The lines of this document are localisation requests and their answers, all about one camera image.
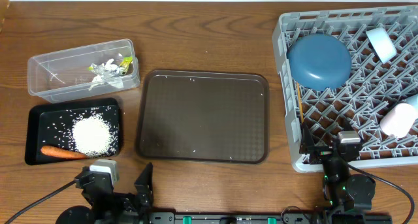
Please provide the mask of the wooden chopstick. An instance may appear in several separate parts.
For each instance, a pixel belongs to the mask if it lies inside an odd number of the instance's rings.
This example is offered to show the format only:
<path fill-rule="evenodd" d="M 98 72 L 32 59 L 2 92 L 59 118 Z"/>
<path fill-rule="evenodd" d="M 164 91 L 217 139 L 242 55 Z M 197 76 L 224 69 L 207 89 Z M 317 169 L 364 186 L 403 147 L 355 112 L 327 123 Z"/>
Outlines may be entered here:
<path fill-rule="evenodd" d="M 298 99 L 298 108 L 300 112 L 300 122 L 304 123 L 304 115 L 303 115 L 303 106 L 302 106 L 302 99 L 301 99 L 301 92 L 300 92 L 300 84 L 296 82 L 297 87 L 297 99 Z"/>

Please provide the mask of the pile of white rice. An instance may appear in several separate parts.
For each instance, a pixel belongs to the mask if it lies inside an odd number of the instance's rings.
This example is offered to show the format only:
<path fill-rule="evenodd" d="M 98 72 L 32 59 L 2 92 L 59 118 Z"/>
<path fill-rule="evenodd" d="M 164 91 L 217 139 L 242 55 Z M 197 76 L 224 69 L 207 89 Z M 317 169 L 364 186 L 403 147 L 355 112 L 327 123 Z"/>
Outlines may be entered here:
<path fill-rule="evenodd" d="M 108 157 L 119 150 L 119 108 L 94 106 L 43 115 L 41 147 L 55 146 L 88 158 Z"/>

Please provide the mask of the pink plastic cup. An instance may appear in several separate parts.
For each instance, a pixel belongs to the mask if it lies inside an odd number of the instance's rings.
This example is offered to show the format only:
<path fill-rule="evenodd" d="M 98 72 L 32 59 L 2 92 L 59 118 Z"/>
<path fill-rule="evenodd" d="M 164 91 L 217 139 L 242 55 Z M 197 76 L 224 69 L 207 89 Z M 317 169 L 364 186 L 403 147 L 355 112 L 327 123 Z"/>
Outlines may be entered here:
<path fill-rule="evenodd" d="M 408 103 L 399 103 L 380 121 L 381 130 L 389 136 L 405 137 L 417 119 L 416 109 Z"/>

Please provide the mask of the orange carrot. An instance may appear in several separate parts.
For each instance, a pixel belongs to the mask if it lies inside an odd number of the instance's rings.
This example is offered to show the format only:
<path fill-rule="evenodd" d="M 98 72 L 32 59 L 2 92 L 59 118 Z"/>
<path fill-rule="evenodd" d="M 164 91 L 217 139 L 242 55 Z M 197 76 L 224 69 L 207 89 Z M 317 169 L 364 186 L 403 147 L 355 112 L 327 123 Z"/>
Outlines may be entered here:
<path fill-rule="evenodd" d="M 88 158 L 88 156 L 83 153 L 64 150 L 61 148 L 57 148 L 55 146 L 43 146 L 40 149 L 40 152 L 50 157 L 57 157 L 57 158 L 62 158 L 62 159 L 87 159 Z"/>

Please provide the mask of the dark blue plate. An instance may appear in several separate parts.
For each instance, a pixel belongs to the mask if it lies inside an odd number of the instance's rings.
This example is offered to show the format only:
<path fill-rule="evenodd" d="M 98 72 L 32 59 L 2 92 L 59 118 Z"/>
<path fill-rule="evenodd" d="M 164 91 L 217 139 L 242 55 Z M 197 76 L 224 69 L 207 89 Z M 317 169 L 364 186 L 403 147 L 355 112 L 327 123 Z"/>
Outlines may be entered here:
<path fill-rule="evenodd" d="M 339 88 L 351 73 L 351 55 L 345 44 L 326 34 L 298 39 L 287 58 L 293 79 L 312 90 Z"/>

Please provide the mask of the light blue cup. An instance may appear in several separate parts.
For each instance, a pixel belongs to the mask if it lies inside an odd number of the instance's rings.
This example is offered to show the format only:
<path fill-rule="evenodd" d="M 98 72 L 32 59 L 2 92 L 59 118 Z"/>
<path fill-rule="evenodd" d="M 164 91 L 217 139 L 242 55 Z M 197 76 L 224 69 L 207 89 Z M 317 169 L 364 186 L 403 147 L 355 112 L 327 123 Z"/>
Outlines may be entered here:
<path fill-rule="evenodd" d="M 404 102 L 411 105 L 416 111 L 418 111 L 418 94 L 408 97 Z"/>

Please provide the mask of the aluminium foil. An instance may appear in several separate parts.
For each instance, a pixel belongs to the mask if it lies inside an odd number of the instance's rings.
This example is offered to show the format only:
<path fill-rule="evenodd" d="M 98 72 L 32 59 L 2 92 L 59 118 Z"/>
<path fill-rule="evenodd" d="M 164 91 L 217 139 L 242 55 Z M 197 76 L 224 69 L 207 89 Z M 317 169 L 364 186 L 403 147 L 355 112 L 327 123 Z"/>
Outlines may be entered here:
<path fill-rule="evenodd" d="M 88 70 L 102 79 L 109 79 L 121 76 L 123 69 L 119 65 L 114 64 L 114 59 L 109 59 L 106 63 L 100 65 L 91 64 Z"/>

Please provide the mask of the light blue bowl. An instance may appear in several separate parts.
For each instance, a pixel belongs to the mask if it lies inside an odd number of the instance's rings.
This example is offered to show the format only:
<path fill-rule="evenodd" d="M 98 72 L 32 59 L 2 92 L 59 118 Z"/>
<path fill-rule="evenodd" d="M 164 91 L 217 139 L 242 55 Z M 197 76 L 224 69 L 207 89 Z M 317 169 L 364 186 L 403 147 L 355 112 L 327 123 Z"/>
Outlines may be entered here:
<path fill-rule="evenodd" d="M 396 48 L 384 28 L 371 29 L 366 36 L 382 63 L 389 62 L 396 55 Z"/>

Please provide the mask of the yellow green wrapper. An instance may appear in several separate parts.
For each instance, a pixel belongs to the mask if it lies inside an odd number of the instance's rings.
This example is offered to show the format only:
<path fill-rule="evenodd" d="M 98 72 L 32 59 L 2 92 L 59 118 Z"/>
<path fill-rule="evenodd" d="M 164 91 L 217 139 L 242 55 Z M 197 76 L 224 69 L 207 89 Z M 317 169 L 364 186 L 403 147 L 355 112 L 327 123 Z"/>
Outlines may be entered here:
<path fill-rule="evenodd" d="M 120 70 L 120 74 L 121 75 L 125 75 L 128 70 L 129 70 L 129 66 L 130 64 L 133 62 L 133 57 L 132 56 L 127 56 L 124 57 L 119 65 L 119 70 Z"/>

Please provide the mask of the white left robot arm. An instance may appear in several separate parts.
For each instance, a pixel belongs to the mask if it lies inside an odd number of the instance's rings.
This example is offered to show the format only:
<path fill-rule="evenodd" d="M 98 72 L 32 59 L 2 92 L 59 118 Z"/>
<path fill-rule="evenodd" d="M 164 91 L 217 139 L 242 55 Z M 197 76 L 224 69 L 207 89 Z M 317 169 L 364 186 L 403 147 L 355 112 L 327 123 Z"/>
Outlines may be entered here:
<path fill-rule="evenodd" d="M 135 194 L 116 193 L 114 185 L 120 179 L 117 162 L 98 159 L 74 178 L 90 207 L 70 207 L 56 222 L 149 223 L 148 211 L 153 205 L 152 175 L 153 165 L 148 163 L 134 183 Z"/>

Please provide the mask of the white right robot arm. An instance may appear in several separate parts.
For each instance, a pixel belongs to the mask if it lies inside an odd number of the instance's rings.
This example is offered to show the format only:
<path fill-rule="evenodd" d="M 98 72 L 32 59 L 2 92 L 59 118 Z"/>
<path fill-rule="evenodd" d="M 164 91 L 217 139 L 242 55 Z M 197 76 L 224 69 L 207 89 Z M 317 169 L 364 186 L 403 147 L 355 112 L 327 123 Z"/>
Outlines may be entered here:
<path fill-rule="evenodd" d="M 370 215 L 376 181 L 361 173 L 351 174 L 349 162 L 360 155 L 364 140 L 348 123 L 338 133 L 331 145 L 314 142 L 306 122 L 301 124 L 302 140 L 299 153 L 307 153 L 310 164 L 323 167 L 323 194 L 330 202 L 328 208 L 316 211 L 310 223 L 335 224 L 385 224 L 392 219 L 386 215 Z"/>

